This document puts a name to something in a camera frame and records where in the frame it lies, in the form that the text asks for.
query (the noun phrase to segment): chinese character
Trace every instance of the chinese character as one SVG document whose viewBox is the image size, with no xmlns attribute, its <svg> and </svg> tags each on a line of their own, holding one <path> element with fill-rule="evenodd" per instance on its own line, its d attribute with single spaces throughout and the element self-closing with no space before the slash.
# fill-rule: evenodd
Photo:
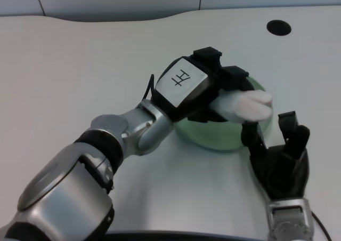
<svg viewBox="0 0 341 241">
<path fill-rule="evenodd" d="M 187 80 L 187 79 L 190 79 L 191 77 L 190 77 L 190 75 L 188 75 L 186 72 L 184 72 L 182 69 L 181 69 L 180 71 L 182 72 L 181 76 L 179 77 L 178 75 L 176 75 L 176 77 L 177 77 L 178 79 L 180 79 L 180 81 L 177 82 L 174 78 L 172 78 L 172 80 L 174 80 L 175 85 L 182 86 L 180 83 L 181 83 L 182 81 L 185 81 L 185 80 Z"/>
</svg>

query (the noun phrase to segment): white label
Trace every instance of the white label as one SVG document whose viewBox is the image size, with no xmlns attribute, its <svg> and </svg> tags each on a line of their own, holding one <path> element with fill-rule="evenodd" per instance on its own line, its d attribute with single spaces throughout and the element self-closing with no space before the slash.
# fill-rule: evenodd
<svg viewBox="0 0 341 241">
<path fill-rule="evenodd" d="M 183 58 L 165 73 L 155 89 L 174 107 L 178 107 L 206 78 L 206 73 Z"/>
</svg>

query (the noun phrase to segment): white table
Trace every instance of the white table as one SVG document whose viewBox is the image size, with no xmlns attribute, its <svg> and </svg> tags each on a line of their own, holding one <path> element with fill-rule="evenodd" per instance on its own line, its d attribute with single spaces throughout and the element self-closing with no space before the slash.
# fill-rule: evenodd
<svg viewBox="0 0 341 241">
<path fill-rule="evenodd" d="M 288 36 L 266 30 L 274 19 Z M 274 97 L 274 113 L 297 112 L 311 129 L 306 197 L 341 236 L 341 6 L 211 10 L 141 22 L 80 23 L 0 18 L 0 226 L 31 178 L 100 114 L 141 100 L 150 74 L 212 46 L 222 64 L 249 71 Z M 274 121 L 268 146 L 282 144 Z M 111 230 L 180 230 L 265 239 L 263 200 L 248 151 L 203 150 L 172 133 L 151 155 L 115 175 Z M 324 240 L 318 227 L 316 239 Z"/>
</svg>

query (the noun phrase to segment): translucent green bowl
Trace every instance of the translucent green bowl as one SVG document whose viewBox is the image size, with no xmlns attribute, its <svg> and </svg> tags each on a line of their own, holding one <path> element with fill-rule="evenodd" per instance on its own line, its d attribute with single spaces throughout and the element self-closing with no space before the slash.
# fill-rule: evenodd
<svg viewBox="0 0 341 241">
<path fill-rule="evenodd" d="M 263 90 L 264 87 L 248 77 L 255 90 Z M 259 123 L 263 135 L 267 135 L 272 123 L 272 117 Z M 187 118 L 178 122 L 175 129 L 184 134 L 197 145 L 214 150 L 231 151 L 243 147 L 240 140 L 241 124 L 232 122 L 207 122 L 199 123 L 188 121 Z"/>
</svg>

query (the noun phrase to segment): hole in table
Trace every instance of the hole in table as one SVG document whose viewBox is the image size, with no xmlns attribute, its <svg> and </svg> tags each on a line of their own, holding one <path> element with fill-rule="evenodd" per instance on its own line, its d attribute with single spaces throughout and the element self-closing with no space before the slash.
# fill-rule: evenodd
<svg viewBox="0 0 341 241">
<path fill-rule="evenodd" d="M 285 21 L 273 20 L 266 25 L 267 30 L 276 36 L 286 36 L 291 32 L 291 26 Z"/>
</svg>

